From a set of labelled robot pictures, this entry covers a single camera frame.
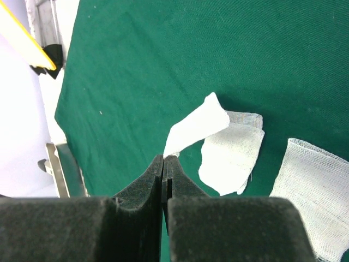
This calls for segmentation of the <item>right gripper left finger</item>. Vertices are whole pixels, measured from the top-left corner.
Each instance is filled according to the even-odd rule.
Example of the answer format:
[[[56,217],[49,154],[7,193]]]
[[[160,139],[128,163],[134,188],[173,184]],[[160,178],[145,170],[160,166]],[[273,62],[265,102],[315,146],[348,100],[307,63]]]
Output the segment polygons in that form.
[[[1,261],[159,261],[163,158],[113,197],[1,198]]]

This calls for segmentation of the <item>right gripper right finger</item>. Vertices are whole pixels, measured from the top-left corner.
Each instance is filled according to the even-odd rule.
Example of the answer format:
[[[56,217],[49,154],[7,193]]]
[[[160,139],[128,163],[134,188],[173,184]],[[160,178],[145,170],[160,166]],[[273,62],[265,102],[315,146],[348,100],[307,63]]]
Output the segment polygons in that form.
[[[299,212],[283,198],[208,196],[179,160],[164,160],[172,261],[314,261]]]

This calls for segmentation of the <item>white gauze pad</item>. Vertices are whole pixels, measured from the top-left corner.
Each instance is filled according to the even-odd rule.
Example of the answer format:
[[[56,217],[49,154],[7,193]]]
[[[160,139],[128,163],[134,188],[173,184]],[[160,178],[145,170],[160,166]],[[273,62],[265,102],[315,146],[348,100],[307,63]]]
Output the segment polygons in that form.
[[[256,164],[265,135],[262,115],[227,112],[229,126],[204,140],[200,180],[220,196],[241,195]]]
[[[348,161],[290,138],[271,196],[298,209],[317,259],[342,259],[348,250]]]
[[[180,155],[194,143],[226,129],[230,124],[227,112],[221,107],[214,92],[184,119],[174,124],[168,134],[163,157]]]

